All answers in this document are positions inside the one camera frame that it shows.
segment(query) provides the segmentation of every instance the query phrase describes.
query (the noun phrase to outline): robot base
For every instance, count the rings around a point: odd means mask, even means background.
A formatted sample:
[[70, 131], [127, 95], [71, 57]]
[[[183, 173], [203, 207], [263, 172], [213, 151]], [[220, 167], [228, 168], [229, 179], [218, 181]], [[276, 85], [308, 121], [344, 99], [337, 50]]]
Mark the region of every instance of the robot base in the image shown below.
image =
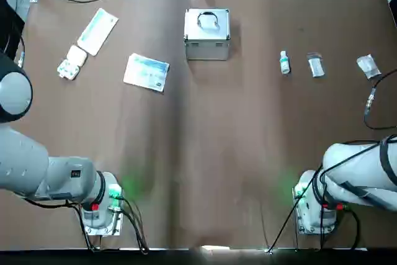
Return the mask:
[[98, 210], [87, 212], [82, 209], [83, 223], [89, 236], [119, 236], [121, 233], [123, 214], [117, 212], [115, 200], [109, 196], [111, 188], [119, 186], [116, 177], [109, 172], [102, 172], [105, 177], [105, 195]]
[[[318, 235], [321, 226], [321, 205], [314, 197], [312, 186], [308, 186], [314, 171], [307, 171], [301, 176], [299, 183], [292, 189], [293, 203], [302, 196], [295, 209], [295, 220], [299, 234]], [[335, 229], [336, 211], [323, 209], [323, 233], [328, 234]]]

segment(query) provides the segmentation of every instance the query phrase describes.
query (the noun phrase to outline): small vial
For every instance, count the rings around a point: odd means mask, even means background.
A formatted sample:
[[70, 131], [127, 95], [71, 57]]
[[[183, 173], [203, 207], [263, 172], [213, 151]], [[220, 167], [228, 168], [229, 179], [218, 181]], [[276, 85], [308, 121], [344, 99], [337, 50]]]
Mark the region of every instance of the small vial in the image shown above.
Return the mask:
[[291, 69], [290, 69], [290, 60], [288, 59], [287, 52], [285, 50], [282, 50], [280, 53], [280, 66], [281, 66], [281, 72], [283, 74], [288, 74]]

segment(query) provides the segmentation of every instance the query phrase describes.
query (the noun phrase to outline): metal case handle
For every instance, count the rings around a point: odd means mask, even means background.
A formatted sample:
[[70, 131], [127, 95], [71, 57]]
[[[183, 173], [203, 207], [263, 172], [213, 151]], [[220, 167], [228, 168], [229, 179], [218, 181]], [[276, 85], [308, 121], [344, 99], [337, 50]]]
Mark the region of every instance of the metal case handle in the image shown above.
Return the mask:
[[213, 12], [201, 12], [197, 16], [197, 25], [201, 27], [200, 17], [201, 16], [214, 16], [215, 17], [215, 27], [218, 26], [218, 17]]

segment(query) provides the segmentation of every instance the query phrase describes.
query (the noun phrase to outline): white robotic arm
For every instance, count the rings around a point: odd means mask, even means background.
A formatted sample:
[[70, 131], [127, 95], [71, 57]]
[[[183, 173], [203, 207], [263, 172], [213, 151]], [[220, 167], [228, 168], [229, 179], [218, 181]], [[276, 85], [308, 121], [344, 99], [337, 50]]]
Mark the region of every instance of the white robotic arm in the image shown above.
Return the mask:
[[45, 147], [13, 130], [32, 104], [25, 72], [0, 53], [0, 189], [33, 201], [69, 200], [81, 204], [89, 235], [119, 235], [122, 189], [113, 174], [96, 171], [91, 160], [48, 156]]
[[[299, 232], [320, 234], [322, 205], [323, 233], [333, 231], [336, 210], [346, 202], [397, 211], [395, 140], [397, 138], [391, 136], [380, 144], [334, 144], [329, 147], [324, 154], [322, 170], [318, 173], [312, 170], [304, 172], [293, 189], [296, 202], [307, 188], [297, 204]], [[363, 150], [367, 151], [332, 168]]]

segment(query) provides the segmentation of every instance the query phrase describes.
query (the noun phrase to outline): brown table surface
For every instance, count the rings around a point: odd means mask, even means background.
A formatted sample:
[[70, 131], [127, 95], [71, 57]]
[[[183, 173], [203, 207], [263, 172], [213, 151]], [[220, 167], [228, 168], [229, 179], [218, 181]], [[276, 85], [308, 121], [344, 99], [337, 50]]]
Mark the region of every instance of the brown table surface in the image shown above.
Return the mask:
[[[119, 22], [76, 80], [60, 79], [56, 67], [100, 7]], [[230, 9], [228, 61], [186, 62], [191, 7]], [[264, 247], [261, 208], [270, 243], [292, 206], [291, 188], [329, 145], [390, 133], [362, 122], [371, 83], [356, 64], [371, 53], [382, 72], [397, 66], [387, 0], [39, 0], [24, 37], [33, 106], [12, 126], [51, 155], [87, 156], [115, 173], [141, 207], [151, 247]], [[280, 72], [283, 48], [289, 76]], [[123, 83], [134, 52], [170, 64], [164, 94]], [[322, 54], [325, 77], [311, 77], [308, 52]], [[397, 84], [386, 82], [372, 109], [378, 125], [397, 119]], [[84, 247], [72, 210], [0, 196], [0, 249]], [[354, 209], [361, 246], [397, 245], [395, 214]], [[328, 245], [350, 246], [354, 235], [346, 216]], [[277, 246], [294, 247], [293, 239], [291, 221]], [[318, 246], [318, 237], [299, 240]], [[131, 226], [102, 244], [136, 246]]]

